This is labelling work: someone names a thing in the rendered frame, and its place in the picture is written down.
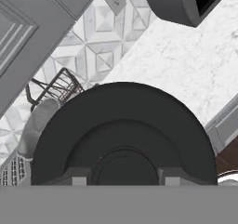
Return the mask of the shiny metal round object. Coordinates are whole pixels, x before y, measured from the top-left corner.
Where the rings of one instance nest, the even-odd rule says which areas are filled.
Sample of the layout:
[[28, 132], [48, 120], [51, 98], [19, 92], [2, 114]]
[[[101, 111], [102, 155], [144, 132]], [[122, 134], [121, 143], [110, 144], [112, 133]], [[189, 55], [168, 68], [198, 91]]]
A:
[[238, 170], [225, 172], [218, 176], [219, 186], [238, 186]]

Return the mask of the grey panelled cupboard door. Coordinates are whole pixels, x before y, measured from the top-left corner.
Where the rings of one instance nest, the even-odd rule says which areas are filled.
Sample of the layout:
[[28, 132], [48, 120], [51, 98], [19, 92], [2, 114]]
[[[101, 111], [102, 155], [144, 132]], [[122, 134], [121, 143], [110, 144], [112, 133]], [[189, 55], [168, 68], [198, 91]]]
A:
[[0, 117], [73, 24], [56, 0], [0, 0]]

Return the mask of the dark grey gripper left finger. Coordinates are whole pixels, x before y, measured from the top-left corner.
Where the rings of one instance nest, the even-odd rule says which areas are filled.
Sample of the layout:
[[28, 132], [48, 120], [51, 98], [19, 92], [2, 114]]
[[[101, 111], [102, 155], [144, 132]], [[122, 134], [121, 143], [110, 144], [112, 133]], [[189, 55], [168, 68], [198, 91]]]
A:
[[61, 177], [45, 182], [44, 186], [86, 185], [89, 174], [90, 169], [87, 167], [69, 167]]

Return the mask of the black round blender lid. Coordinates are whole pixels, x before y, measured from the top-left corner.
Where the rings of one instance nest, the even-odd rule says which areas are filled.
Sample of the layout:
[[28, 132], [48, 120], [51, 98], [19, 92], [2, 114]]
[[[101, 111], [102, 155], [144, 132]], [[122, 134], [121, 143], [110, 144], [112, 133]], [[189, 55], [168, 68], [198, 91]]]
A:
[[33, 154], [31, 182], [69, 167], [90, 169], [90, 185], [160, 185], [158, 167], [214, 178], [215, 154], [195, 115], [166, 92], [138, 83], [88, 89], [52, 117]]

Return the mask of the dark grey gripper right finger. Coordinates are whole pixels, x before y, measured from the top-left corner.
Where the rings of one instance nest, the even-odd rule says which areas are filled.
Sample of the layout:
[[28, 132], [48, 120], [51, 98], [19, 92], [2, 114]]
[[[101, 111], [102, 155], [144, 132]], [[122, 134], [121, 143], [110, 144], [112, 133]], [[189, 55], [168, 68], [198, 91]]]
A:
[[182, 167], [158, 167], [158, 183], [163, 186], [214, 186], [214, 178]]

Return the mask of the grey slotted appliance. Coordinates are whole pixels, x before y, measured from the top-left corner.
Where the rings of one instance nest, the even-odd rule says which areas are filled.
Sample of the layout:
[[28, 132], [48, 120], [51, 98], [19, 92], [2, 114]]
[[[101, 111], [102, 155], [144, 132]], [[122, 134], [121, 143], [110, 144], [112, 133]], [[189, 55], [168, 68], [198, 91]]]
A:
[[12, 153], [0, 166], [0, 186], [27, 187], [31, 185], [31, 161]]

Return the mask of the silver grey blender jug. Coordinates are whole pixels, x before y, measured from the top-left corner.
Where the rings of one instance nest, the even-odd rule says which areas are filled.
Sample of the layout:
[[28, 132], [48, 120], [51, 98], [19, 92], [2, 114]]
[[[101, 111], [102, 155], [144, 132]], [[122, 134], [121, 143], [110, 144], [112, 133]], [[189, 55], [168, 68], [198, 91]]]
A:
[[24, 160], [33, 159], [34, 150], [43, 130], [59, 108], [60, 102], [57, 99], [45, 99], [31, 112], [18, 145], [18, 155]]

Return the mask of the grey drawer front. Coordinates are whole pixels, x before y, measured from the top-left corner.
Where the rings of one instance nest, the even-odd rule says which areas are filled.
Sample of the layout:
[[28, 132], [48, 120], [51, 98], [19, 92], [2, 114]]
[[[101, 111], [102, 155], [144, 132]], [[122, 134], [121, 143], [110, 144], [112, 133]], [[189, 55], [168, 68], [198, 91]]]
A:
[[220, 153], [238, 136], [238, 93], [205, 126], [215, 154]]

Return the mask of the grey microwave oven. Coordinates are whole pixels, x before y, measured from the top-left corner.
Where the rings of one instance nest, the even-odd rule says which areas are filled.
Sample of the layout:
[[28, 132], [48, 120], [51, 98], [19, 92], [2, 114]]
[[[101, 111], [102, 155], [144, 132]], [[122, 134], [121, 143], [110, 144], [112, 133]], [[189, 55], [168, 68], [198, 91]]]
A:
[[221, 0], [147, 0], [161, 20], [196, 28]]

